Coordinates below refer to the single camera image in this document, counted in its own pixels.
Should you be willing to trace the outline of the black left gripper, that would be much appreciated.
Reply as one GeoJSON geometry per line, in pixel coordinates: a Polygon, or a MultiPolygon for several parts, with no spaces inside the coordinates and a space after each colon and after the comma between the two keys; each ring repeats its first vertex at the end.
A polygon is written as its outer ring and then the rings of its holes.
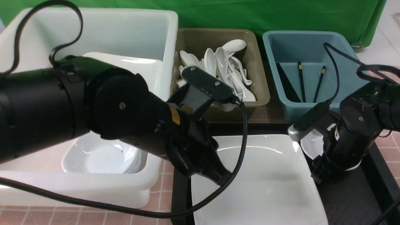
{"type": "Polygon", "coordinates": [[[199,175],[221,186],[232,176],[218,157],[218,143],[204,121],[192,120],[185,112],[166,106],[154,131],[163,141],[164,159],[185,177],[199,175]]]}

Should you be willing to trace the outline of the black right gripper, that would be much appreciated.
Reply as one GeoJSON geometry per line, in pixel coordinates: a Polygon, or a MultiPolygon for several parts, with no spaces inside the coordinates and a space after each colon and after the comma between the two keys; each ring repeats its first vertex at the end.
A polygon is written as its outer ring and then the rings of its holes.
{"type": "Polygon", "coordinates": [[[325,132],[323,154],[313,160],[311,177],[317,183],[336,179],[362,161],[374,140],[373,127],[336,125],[325,132]]]}

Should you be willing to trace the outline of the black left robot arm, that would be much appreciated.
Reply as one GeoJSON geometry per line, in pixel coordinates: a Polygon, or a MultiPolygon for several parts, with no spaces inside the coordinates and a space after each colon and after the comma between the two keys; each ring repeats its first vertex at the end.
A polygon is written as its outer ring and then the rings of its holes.
{"type": "Polygon", "coordinates": [[[67,56],[53,68],[1,75],[1,162],[90,131],[169,160],[182,174],[230,183],[203,113],[234,102],[228,86],[203,70],[183,70],[186,84],[167,101],[139,73],[90,57],[67,56]]]}

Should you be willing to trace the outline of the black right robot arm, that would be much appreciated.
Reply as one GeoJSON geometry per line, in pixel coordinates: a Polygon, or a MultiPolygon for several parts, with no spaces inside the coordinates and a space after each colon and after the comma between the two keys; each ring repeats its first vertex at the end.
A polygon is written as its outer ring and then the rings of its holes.
{"type": "Polygon", "coordinates": [[[324,144],[311,177],[317,183],[333,181],[358,166],[383,130],[399,131],[399,111],[399,85],[372,82],[344,98],[339,113],[324,110],[312,124],[324,144]]]}

